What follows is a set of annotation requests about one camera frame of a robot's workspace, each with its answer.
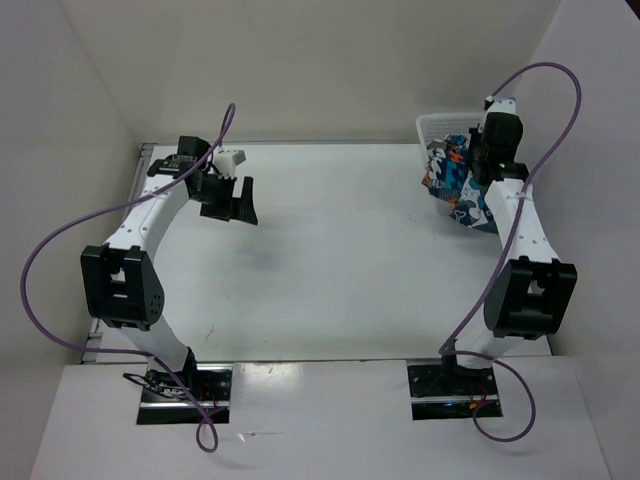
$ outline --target plastic laundry basket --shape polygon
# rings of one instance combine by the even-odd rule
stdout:
[[[433,140],[442,140],[447,135],[462,134],[469,136],[469,129],[478,126],[482,121],[484,112],[469,113],[431,113],[421,115],[416,120],[418,137],[420,138],[420,150],[425,168],[429,161],[427,145]],[[444,200],[434,198],[436,209],[442,215],[451,213],[451,204]]]

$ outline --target gray wall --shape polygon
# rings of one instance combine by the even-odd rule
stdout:
[[[572,355],[614,478],[640,470],[640,21],[624,0],[564,0],[534,60],[572,68],[584,103],[575,129],[535,184],[548,236],[579,271],[554,351]],[[553,71],[518,88],[522,158],[540,157],[573,108],[573,87]]]
[[[22,311],[22,265],[47,233],[126,198],[136,145],[63,10],[50,0],[0,2],[0,471],[28,478],[62,365],[77,357],[44,339]],[[81,342],[90,319],[79,269],[117,216],[52,244],[30,281],[36,312]]]
[[[559,0],[61,0],[139,140],[417,141],[532,55]]]

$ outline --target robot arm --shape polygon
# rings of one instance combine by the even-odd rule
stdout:
[[[522,123],[513,99],[487,99],[484,121],[471,129],[467,162],[493,213],[502,245],[515,221],[527,167],[514,162]],[[456,340],[456,350],[483,353],[494,359],[528,340],[556,333],[577,281],[572,264],[562,263],[542,229],[533,187],[524,194],[520,222],[498,280],[469,333]],[[490,361],[460,356],[457,366],[484,369]]]
[[[172,182],[209,149],[197,137],[180,137],[178,154],[157,160],[147,172],[142,195]],[[89,313],[119,329],[140,350],[162,359],[187,385],[199,383],[191,350],[174,335],[164,318],[164,290],[153,268],[162,238],[189,201],[201,204],[200,215],[257,225],[253,179],[245,177],[242,195],[233,197],[235,167],[244,152],[221,152],[174,188],[135,206],[118,230],[100,246],[87,246],[81,256]],[[149,358],[149,383],[167,381]]]

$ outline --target blue floral fabric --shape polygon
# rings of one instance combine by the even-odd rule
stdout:
[[[469,228],[497,233],[493,215],[467,168],[465,135],[448,135],[427,144],[427,174],[422,183],[434,197],[451,205],[449,216]]]

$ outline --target white basket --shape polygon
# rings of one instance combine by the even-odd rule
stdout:
[[[416,128],[418,129],[418,138],[420,138],[420,150],[424,167],[427,168],[429,155],[427,153],[427,145],[433,140],[444,139],[447,135],[469,135],[471,127],[478,126],[482,121],[484,112],[469,113],[431,113],[428,115],[420,115],[416,120]],[[451,213],[451,204],[444,200],[436,200],[435,205],[438,213],[448,215]]]

